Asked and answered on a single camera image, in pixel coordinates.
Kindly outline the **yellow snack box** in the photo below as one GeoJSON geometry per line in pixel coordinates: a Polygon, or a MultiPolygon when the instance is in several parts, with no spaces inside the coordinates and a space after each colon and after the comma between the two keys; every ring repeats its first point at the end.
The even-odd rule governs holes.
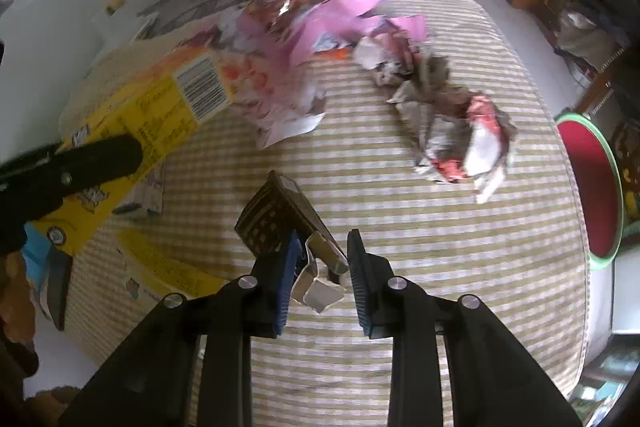
{"type": "Polygon", "coordinates": [[[134,173],[114,181],[92,182],[63,199],[62,207],[34,223],[60,251],[75,256],[132,189],[204,122],[231,103],[229,81],[218,68],[219,53],[209,48],[172,51],[145,69],[100,105],[62,150],[129,134],[141,145],[134,173]]]}

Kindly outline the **pink wrapper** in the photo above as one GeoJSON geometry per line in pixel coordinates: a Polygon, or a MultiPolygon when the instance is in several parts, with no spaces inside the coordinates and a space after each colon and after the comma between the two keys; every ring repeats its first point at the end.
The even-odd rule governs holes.
{"type": "Polygon", "coordinates": [[[231,107],[254,129],[261,150],[316,129],[326,90],[307,64],[282,69],[259,55],[224,52],[216,67],[231,107]]]}

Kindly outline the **red grey wrapper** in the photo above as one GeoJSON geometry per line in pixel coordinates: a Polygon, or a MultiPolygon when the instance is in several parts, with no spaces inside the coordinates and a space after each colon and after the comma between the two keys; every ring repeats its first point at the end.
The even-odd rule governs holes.
{"type": "Polygon", "coordinates": [[[469,181],[484,204],[506,181],[518,144],[510,116],[482,91],[449,82],[446,57],[416,52],[384,76],[413,147],[414,170],[436,183],[469,181]]]}

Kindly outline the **red green trash bin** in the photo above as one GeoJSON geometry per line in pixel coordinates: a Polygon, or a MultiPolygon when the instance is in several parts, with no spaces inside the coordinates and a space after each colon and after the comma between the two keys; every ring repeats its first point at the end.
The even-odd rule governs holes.
{"type": "Polygon", "coordinates": [[[625,226],[623,185],[616,159],[604,134],[586,116],[565,113],[555,124],[582,204],[590,265],[601,270],[614,261],[625,226]]]}

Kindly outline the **dark blue jacket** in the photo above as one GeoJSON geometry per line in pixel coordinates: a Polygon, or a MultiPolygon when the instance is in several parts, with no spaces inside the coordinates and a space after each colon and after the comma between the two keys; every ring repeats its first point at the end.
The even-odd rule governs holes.
{"type": "Polygon", "coordinates": [[[576,0],[562,9],[555,51],[595,70],[639,42],[639,0],[576,0]]]}

